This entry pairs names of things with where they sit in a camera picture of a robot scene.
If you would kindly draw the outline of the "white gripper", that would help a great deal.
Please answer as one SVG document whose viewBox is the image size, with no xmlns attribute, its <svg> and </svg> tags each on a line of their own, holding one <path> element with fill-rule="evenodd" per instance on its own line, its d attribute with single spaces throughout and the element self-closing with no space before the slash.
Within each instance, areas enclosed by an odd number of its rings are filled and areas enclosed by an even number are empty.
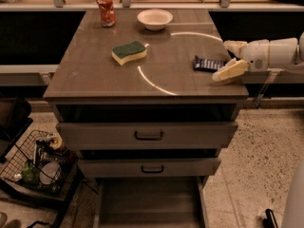
<svg viewBox="0 0 304 228">
<path fill-rule="evenodd" d="M 243 60 L 231 59 L 225 66 L 213 73 L 212 80 L 214 82 L 221 82 L 243 75 L 248 68 L 252 72 L 265 71 L 268 68 L 270 47 L 268 40 L 257 40 L 248 44 L 245 41 L 227 40 L 223 44 L 237 58 L 242 53 Z"/>
</svg>

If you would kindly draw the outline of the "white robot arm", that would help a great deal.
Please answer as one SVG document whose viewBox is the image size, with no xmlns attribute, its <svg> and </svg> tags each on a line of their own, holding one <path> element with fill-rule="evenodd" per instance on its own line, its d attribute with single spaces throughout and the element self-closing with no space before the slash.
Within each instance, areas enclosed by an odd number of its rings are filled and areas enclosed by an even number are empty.
<svg viewBox="0 0 304 228">
<path fill-rule="evenodd" d="M 290 183 L 304 155 L 301 97 L 248 99 L 222 164 L 203 193 L 209 228 L 263 228 L 265 210 L 282 221 Z"/>
</svg>

